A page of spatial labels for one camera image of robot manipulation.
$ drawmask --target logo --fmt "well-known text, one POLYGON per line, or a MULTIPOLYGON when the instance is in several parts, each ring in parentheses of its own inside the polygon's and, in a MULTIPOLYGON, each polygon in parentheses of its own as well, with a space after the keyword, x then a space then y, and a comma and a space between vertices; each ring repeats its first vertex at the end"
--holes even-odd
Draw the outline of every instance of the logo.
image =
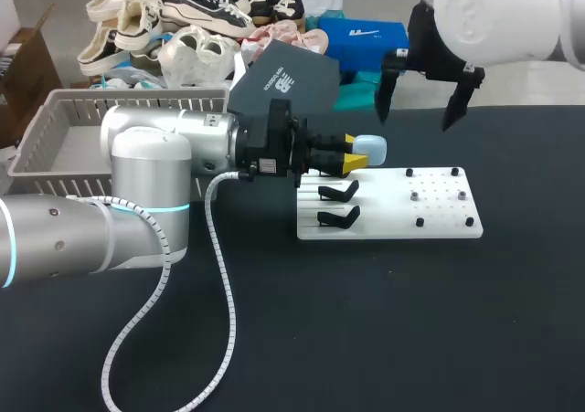
POLYGON ((291 86, 294 84, 294 80, 291 76, 289 76, 286 72, 283 71, 284 71, 283 67, 278 68, 276 70, 276 73, 271 77, 270 80, 268 80, 266 86, 264 86, 264 90, 269 90, 276 81, 276 85, 274 85, 274 88, 276 88, 276 90, 279 90, 283 94, 286 94, 291 88, 291 86))
POLYGON ((380 30, 374 30, 374 31, 351 30, 349 32, 349 36, 375 35, 376 33, 379 33, 379 31, 380 30))
POLYGON ((282 74, 281 79, 276 82, 276 86, 274 88, 276 88, 283 94, 286 94, 293 84, 294 84, 293 78, 289 76, 286 72, 284 72, 282 74))
POLYGON ((445 21, 458 42, 477 44, 491 30, 491 20, 486 15, 482 0, 450 0, 445 21))

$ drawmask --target shoe box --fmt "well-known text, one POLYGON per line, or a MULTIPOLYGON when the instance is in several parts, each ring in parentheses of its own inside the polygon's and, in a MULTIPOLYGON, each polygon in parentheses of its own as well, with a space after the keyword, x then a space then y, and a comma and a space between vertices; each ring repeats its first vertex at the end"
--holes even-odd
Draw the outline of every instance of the shoe box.
POLYGON ((62 88, 40 31, 51 10, 34 28, 20 28, 10 41, 20 47, 0 79, 0 148, 22 138, 47 95, 62 88))
POLYGON ((263 115, 272 99, 289 99, 301 117, 330 112, 338 96, 336 60, 273 40, 229 93, 228 111, 263 115))
POLYGON ((406 28, 400 22, 322 17, 319 28, 329 36, 325 54, 339 60, 341 71, 380 71, 388 51, 409 47, 406 28))

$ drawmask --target white pegboard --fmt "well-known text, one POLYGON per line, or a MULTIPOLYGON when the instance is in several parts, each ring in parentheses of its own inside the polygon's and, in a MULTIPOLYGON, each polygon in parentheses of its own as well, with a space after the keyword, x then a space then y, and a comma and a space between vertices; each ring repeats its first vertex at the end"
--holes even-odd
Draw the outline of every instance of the white pegboard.
POLYGON ((462 168, 452 175, 448 168, 406 168, 356 170, 347 179, 320 176, 311 170, 297 190, 297 236, 302 240, 479 238, 484 228, 477 213, 467 176, 462 168), (320 185, 345 191, 354 181, 359 189, 347 204, 320 200, 320 185), (465 192, 464 200, 459 198, 465 192), (418 200, 411 199, 418 193, 418 200), (346 216, 360 206, 361 215, 349 229, 319 226, 317 213, 326 211, 346 216), (417 227, 417 218, 424 225, 417 227), (473 225, 468 227, 468 217, 473 225))

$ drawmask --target white spiral cable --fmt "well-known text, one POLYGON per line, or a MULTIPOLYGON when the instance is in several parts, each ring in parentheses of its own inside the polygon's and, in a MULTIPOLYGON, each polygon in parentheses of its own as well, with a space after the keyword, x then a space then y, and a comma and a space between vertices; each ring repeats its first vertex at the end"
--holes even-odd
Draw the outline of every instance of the white spiral cable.
MULTIPOLYGON (((234 305, 234 300, 231 295, 231 287, 229 286, 229 279, 228 273, 226 271, 226 265, 223 261, 223 256, 221 255, 221 248, 219 247, 218 242, 218 235, 216 233, 216 229, 213 225, 213 218, 211 216, 211 197, 215 189, 217 188, 218 184, 226 179, 239 179, 238 172, 229 172, 224 173, 216 176, 213 178, 207 191, 205 193, 205 217, 207 220, 207 228, 209 229, 209 235, 211 236, 211 242, 213 243, 213 249, 216 253, 216 258, 218 260, 219 271, 221 273, 221 279, 223 281, 223 286, 226 291, 226 299, 228 300, 228 311, 229 311, 229 338, 228 338, 228 348, 226 349, 226 353, 224 355, 223 361, 221 362, 221 366, 219 367, 218 371, 216 372, 215 376, 209 382, 207 387, 198 395, 196 396, 191 402, 187 405, 181 407, 175 412, 190 412, 191 410, 195 409, 199 406, 203 401, 213 392, 216 386, 219 384, 219 381, 226 373, 229 361, 231 360, 231 356, 234 351, 234 347, 236 344, 236 308, 234 305)), ((103 396, 103 400, 106 404, 106 407, 111 412, 122 412, 113 402, 112 395, 110 393, 110 370, 112 368, 113 358, 116 355, 120 345, 122 344, 123 340, 126 338, 128 333, 134 328, 134 326, 153 308, 154 304, 160 298, 163 290, 165 289, 166 283, 168 281, 168 276, 171 272, 171 250, 168 247, 168 241, 166 240, 165 232, 159 227, 158 223, 154 217, 152 217, 147 211, 139 207, 138 205, 129 202, 124 199, 120 199, 118 197, 110 197, 110 196, 99 196, 93 197, 92 199, 100 201, 104 204, 115 204, 118 206, 123 206, 130 211, 133 211, 139 218, 147 222, 153 228, 153 231, 158 236, 158 239, 161 243, 161 248, 164 254, 164 263, 163 263, 163 272, 161 274, 161 278, 156 285, 156 289, 151 297, 148 299, 146 304, 138 311, 132 319, 126 324, 126 326, 122 329, 122 331, 116 337, 116 340, 113 342, 112 346, 110 347, 110 351, 106 356, 106 360, 103 364, 103 368, 101 370, 101 395, 103 396)))

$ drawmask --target plastic basket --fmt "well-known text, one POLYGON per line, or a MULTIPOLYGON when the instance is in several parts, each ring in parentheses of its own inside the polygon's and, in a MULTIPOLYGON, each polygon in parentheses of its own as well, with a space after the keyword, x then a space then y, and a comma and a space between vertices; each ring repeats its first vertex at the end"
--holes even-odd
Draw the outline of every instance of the plastic basket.
MULTIPOLYGON (((225 112, 227 90, 53 90, 28 125, 8 170, 11 191, 45 195, 110 195, 112 171, 100 151, 101 119, 116 105, 225 112)), ((201 200, 211 179, 193 179, 201 200)))

